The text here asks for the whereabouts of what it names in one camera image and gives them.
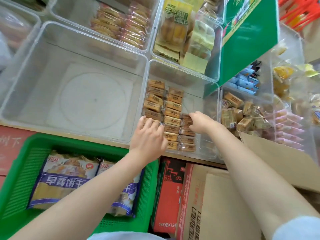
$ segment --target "person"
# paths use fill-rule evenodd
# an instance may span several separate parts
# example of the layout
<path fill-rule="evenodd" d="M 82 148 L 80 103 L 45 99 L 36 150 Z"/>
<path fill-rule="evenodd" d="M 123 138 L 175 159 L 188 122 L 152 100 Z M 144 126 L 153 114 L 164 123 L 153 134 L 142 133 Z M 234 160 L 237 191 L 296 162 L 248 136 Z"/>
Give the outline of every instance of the person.
<path fill-rule="evenodd" d="M 232 181 L 267 240 L 320 239 L 320 215 L 294 187 L 223 125 L 199 111 L 190 113 L 190 117 L 193 121 L 190 129 L 207 133 L 215 143 Z M 10 239 L 162 239 L 148 233 L 131 232 L 100 233 L 90 237 L 131 179 L 166 150 L 164 126 L 152 119 L 147 119 L 144 125 L 145 119 L 144 116 L 140 118 L 129 153 L 124 158 L 44 211 Z"/>

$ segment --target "brown cardboard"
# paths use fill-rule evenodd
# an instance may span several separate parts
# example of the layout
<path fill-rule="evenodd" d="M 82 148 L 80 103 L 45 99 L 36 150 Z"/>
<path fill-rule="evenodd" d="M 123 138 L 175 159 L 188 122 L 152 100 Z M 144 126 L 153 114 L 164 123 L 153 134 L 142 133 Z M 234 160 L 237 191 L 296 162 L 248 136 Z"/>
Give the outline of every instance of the brown cardboard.
<path fill-rule="evenodd" d="M 240 133 L 242 142 L 295 187 L 320 193 L 320 168 L 306 153 Z"/>
<path fill-rule="evenodd" d="M 199 239 L 202 202 L 207 173 L 229 177 L 223 169 L 187 163 L 182 186 L 182 198 L 176 227 L 177 240 Z"/>
<path fill-rule="evenodd" d="M 200 240 L 260 240 L 254 214 L 229 176 L 206 175 Z"/>

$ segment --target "forearm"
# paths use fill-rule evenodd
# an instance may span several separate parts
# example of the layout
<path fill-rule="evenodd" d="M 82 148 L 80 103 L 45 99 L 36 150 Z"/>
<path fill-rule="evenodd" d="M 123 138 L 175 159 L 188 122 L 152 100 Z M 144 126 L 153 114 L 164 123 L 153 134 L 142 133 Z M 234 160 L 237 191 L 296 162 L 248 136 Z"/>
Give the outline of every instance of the forearm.
<path fill-rule="evenodd" d="M 123 189 L 145 167 L 134 151 L 43 212 L 12 239 L 87 239 Z"/>
<path fill-rule="evenodd" d="M 319 217 L 286 180 L 221 124 L 212 124 L 208 134 L 267 239 L 279 226 L 299 215 Z"/>

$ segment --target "green board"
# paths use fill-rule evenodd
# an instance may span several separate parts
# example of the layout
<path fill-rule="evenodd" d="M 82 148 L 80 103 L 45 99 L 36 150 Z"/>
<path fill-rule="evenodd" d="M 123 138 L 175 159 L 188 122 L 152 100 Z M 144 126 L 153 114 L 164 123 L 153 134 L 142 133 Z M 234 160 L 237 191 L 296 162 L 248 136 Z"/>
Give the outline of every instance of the green board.
<path fill-rule="evenodd" d="M 229 0 L 219 86 L 270 50 L 278 40 L 277 0 Z"/>

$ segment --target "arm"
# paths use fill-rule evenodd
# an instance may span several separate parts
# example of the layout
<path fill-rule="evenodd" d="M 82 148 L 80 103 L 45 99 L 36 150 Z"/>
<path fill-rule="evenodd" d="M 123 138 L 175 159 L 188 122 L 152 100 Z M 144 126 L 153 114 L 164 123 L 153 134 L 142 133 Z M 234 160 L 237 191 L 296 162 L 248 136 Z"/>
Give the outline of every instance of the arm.
<path fill-rule="evenodd" d="M 143 126 L 144 119 L 140 118 L 130 152 L 124 158 L 44 211 L 10 240 L 87 239 L 122 190 L 166 150 L 164 127 L 152 119 Z"/>
<path fill-rule="evenodd" d="M 221 153 L 232 181 L 266 237 L 298 216 L 319 213 L 284 178 L 248 149 L 222 124 L 200 112 L 190 113 L 196 133 L 207 133 Z"/>

